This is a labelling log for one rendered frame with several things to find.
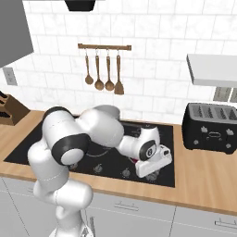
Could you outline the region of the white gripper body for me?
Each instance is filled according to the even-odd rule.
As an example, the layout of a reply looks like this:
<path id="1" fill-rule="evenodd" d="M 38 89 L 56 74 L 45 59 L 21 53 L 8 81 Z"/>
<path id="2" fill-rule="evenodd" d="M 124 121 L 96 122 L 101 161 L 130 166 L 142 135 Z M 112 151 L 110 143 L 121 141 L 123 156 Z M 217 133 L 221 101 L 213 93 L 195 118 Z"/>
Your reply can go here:
<path id="1" fill-rule="evenodd" d="M 172 162 L 171 154 L 163 153 L 155 154 L 149 160 L 138 161 L 135 164 L 136 174 L 139 178 L 143 178 L 156 170 L 159 170 Z"/>

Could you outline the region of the grey drawer front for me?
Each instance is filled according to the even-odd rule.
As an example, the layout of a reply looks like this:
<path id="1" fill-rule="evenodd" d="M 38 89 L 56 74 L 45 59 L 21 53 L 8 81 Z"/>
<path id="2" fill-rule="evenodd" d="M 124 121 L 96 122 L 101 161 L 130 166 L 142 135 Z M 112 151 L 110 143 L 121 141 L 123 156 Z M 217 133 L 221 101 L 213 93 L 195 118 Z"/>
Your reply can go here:
<path id="1" fill-rule="evenodd" d="M 237 237 L 237 230 L 214 224 L 220 218 L 223 222 L 237 222 L 236 216 L 177 207 L 170 237 Z"/>
<path id="2" fill-rule="evenodd" d="M 130 211 L 115 208 L 115 203 L 134 203 L 139 207 L 139 211 Z M 114 196 L 103 193 L 94 193 L 94 199 L 86 210 L 87 214 L 98 213 L 100 216 L 108 214 L 121 215 L 124 218 L 144 218 L 148 220 L 159 220 L 171 222 L 173 220 L 175 207 L 154 202 L 131 199 L 127 197 Z"/>
<path id="3" fill-rule="evenodd" d="M 1 192 L 33 196 L 33 186 L 34 183 L 32 181 L 23 181 L 6 177 L 0 178 Z"/>

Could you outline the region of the black toaster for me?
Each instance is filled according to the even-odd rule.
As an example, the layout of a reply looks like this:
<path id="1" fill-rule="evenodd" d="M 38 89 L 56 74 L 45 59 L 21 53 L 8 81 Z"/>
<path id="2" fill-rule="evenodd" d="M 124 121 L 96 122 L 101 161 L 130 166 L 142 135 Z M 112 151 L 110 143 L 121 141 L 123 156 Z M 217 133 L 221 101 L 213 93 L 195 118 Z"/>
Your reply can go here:
<path id="1" fill-rule="evenodd" d="M 181 132 L 187 149 L 231 155 L 237 150 L 237 109 L 217 104 L 188 103 Z"/>

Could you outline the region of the grey cupboard door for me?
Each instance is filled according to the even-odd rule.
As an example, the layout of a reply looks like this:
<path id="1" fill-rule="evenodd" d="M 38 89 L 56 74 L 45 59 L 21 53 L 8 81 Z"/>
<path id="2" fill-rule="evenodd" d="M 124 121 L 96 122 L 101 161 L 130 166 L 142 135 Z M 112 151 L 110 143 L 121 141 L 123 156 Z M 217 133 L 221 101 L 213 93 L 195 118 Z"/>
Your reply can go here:
<path id="1" fill-rule="evenodd" d="M 95 237 L 169 237 L 171 222 L 144 218 L 124 218 L 121 215 L 88 215 L 94 217 Z"/>

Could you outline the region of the grey metal pot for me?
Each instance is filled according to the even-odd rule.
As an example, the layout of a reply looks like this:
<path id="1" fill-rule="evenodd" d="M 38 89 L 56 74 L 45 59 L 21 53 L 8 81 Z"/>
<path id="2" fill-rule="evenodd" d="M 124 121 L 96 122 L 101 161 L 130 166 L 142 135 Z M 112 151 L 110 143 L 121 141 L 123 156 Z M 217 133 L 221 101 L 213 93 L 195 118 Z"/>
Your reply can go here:
<path id="1" fill-rule="evenodd" d="M 94 107 L 94 119 L 98 121 L 119 120 L 120 110 L 112 105 L 100 105 Z"/>

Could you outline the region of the wooden spatula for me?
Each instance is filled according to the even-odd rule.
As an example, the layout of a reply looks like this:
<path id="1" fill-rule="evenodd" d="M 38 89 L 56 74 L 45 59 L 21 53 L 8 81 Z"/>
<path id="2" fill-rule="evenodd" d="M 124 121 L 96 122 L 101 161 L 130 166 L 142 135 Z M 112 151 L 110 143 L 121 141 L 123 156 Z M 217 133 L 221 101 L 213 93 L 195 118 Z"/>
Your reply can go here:
<path id="1" fill-rule="evenodd" d="M 117 55 L 117 74 L 118 74 L 118 80 L 115 85 L 114 94 L 122 95 L 124 94 L 124 88 L 120 80 L 120 55 Z"/>

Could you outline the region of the wooden round spoon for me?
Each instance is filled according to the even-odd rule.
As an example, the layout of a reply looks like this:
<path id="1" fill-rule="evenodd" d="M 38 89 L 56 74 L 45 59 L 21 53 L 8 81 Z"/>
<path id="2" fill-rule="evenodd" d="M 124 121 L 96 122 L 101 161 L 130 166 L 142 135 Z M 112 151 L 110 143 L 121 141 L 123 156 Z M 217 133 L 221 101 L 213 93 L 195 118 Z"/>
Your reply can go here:
<path id="1" fill-rule="evenodd" d="M 107 82 L 105 84 L 105 87 L 108 91 L 113 91 L 115 88 L 115 85 L 110 79 L 110 56 L 106 57 L 106 68 L 107 68 Z"/>

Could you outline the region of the wooden ladle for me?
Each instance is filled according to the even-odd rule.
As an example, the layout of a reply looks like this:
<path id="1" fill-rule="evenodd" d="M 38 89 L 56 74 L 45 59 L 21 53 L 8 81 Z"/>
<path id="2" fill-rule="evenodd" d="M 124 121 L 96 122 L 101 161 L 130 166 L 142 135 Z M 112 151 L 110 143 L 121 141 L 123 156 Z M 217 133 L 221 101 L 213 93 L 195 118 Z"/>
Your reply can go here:
<path id="1" fill-rule="evenodd" d="M 94 87 L 102 91 L 104 89 L 104 83 L 100 80 L 100 75 L 99 75 L 99 56 L 95 56 L 95 65 L 96 65 L 96 73 L 97 73 L 97 80 L 94 84 Z"/>

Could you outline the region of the small wooden spoon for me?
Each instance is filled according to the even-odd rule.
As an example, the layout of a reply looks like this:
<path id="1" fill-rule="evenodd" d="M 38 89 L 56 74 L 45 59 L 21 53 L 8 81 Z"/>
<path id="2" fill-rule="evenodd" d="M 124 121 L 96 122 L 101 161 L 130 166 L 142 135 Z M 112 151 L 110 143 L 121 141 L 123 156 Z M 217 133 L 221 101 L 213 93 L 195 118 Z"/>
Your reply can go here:
<path id="1" fill-rule="evenodd" d="M 89 57 L 85 56 L 85 61 L 86 61 L 86 68 L 89 68 Z M 87 76 L 85 77 L 85 82 L 87 84 L 92 84 L 94 82 L 94 79 L 91 77 L 90 73 L 87 73 Z"/>

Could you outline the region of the black glass hob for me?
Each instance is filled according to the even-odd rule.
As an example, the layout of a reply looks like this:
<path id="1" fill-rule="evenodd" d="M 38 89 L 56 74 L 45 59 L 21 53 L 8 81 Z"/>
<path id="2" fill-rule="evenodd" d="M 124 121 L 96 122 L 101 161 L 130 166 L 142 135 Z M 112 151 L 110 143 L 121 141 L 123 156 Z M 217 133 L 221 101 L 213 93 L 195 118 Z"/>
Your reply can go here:
<path id="1" fill-rule="evenodd" d="M 138 137 L 141 133 L 141 128 L 157 127 L 160 136 L 160 143 L 170 149 L 172 157 L 174 156 L 173 144 L 173 127 L 171 125 L 142 123 L 121 121 L 126 135 Z M 21 165 L 29 165 L 28 150 L 30 147 L 38 142 L 42 137 L 42 123 L 39 123 L 32 132 L 8 155 L 5 162 L 15 163 Z M 94 168 L 101 164 L 103 171 L 99 174 L 94 172 Z M 122 177 L 121 172 L 128 168 L 131 175 L 128 179 Z M 157 175 L 156 181 L 148 181 L 146 176 L 139 178 L 136 175 L 135 160 L 130 157 L 122 156 L 115 148 L 103 147 L 96 143 L 91 143 L 90 149 L 82 161 L 78 164 L 74 173 L 83 173 L 87 175 L 95 175 L 100 177 L 119 179 L 125 181 L 136 181 L 143 183 L 150 183 L 154 185 L 161 185 L 174 188 L 175 187 L 175 172 L 174 162 L 166 165 L 162 169 L 153 172 Z"/>

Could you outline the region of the wooden knife block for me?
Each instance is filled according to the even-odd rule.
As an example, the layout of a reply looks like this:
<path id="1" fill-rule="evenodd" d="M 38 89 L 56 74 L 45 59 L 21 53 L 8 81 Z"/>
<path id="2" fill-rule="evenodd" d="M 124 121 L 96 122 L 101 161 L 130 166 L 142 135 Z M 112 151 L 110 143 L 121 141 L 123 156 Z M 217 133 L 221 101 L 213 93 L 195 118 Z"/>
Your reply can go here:
<path id="1" fill-rule="evenodd" d="M 30 112 L 14 96 L 0 91 L 0 125 L 15 126 Z"/>

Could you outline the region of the black range hood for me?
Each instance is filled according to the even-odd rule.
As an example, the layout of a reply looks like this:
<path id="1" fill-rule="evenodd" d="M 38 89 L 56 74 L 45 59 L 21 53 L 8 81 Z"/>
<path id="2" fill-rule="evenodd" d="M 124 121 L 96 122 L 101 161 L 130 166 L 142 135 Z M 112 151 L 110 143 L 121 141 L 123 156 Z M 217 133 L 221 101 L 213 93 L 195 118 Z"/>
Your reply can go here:
<path id="1" fill-rule="evenodd" d="M 64 0 L 69 11 L 90 12 L 96 0 Z"/>

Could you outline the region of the white wall shelf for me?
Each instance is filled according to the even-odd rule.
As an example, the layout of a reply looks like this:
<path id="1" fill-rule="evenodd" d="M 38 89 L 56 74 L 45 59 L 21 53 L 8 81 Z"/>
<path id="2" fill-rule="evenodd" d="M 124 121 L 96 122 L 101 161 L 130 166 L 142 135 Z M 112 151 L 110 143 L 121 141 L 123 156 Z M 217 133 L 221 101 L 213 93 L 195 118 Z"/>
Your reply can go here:
<path id="1" fill-rule="evenodd" d="M 237 56 L 188 54 L 186 61 L 193 85 L 237 88 Z"/>

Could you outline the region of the wooden utensil rail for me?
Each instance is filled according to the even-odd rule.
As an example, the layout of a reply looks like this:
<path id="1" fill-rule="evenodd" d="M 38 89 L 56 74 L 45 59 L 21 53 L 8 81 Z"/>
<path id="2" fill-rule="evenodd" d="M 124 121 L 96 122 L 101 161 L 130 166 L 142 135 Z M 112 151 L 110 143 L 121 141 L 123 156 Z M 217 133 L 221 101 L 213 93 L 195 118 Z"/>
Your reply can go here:
<path id="1" fill-rule="evenodd" d="M 108 49 L 131 51 L 131 45 L 107 45 L 107 44 L 78 44 L 78 48 L 83 49 Z"/>

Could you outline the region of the grey wall cupboard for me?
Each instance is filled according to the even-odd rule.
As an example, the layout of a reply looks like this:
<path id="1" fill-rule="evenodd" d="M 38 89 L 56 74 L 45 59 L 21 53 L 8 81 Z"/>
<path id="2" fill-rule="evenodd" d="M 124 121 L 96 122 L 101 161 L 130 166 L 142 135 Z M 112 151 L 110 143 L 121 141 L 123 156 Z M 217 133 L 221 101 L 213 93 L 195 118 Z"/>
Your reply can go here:
<path id="1" fill-rule="evenodd" d="M 0 0 L 0 68 L 32 52 L 22 0 Z"/>

